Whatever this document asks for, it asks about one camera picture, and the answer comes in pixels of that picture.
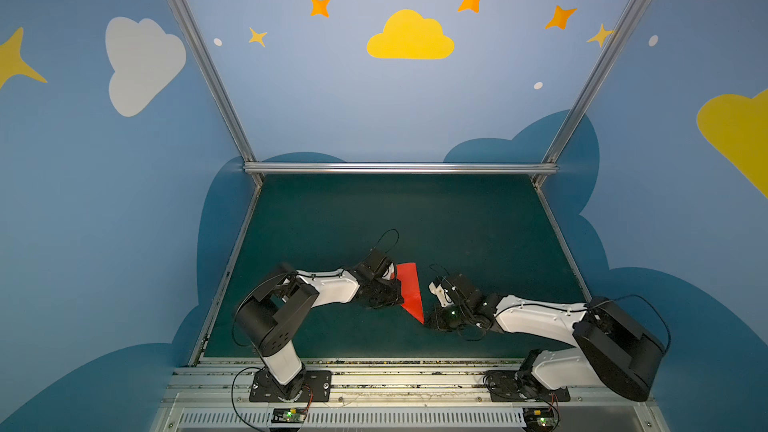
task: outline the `black mounting plate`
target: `black mounting plate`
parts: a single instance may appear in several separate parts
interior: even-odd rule
[[[494,370],[494,372],[498,374],[499,372],[503,372],[503,371]],[[494,376],[494,379],[498,382],[498,384],[493,389],[493,391],[489,390],[489,392],[491,392],[490,393],[491,402],[525,402],[526,401],[526,399],[523,399],[522,397],[520,397],[520,393],[518,392],[518,386],[514,382],[514,370],[508,370],[508,372],[509,372],[508,376],[505,376],[505,374]],[[554,396],[558,399],[558,402],[571,401],[571,394],[568,392],[568,388],[563,387],[556,390],[552,390],[552,394],[554,394]],[[550,393],[546,393],[545,395],[542,395],[539,398],[544,399],[548,402],[552,402],[552,397],[550,396]]]
[[[259,370],[254,375],[254,382],[250,386],[248,394],[249,402],[276,402],[292,404],[293,402],[283,402],[277,398],[277,394],[269,387],[270,372],[267,369]],[[331,391],[330,370],[307,370],[304,372],[304,384],[312,389],[312,402],[327,402]],[[301,395],[294,402],[307,402],[310,399],[310,393],[306,388],[301,389]]]

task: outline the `white cloud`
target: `white cloud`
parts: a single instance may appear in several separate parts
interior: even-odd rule
[[[175,35],[166,34],[154,20],[138,24],[115,17],[107,25],[107,55],[114,74],[109,98],[122,116],[132,117],[184,68],[187,51]]]

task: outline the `dark green mat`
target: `dark green mat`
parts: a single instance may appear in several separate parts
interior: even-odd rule
[[[390,256],[416,263],[425,312],[437,302],[428,290],[433,263],[486,292],[584,300],[526,176],[268,176],[205,355],[253,355],[233,343],[232,313],[275,264],[352,266],[388,228],[400,232]],[[293,343],[303,358],[523,358],[532,348],[566,347],[527,334],[465,341],[424,328],[401,307],[354,303],[313,309]]]

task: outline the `red paper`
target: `red paper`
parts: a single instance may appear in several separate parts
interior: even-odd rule
[[[402,304],[402,308],[423,324],[424,307],[422,305],[422,291],[418,288],[416,264],[399,264],[397,266],[397,277],[402,284],[402,297],[406,300]]]

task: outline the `yellow cloud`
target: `yellow cloud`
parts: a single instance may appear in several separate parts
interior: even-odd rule
[[[715,97],[696,120],[704,138],[768,197],[768,90],[754,99]]]
[[[453,47],[439,22],[413,10],[395,12],[384,24],[384,32],[368,41],[368,53],[378,59],[445,59]]]

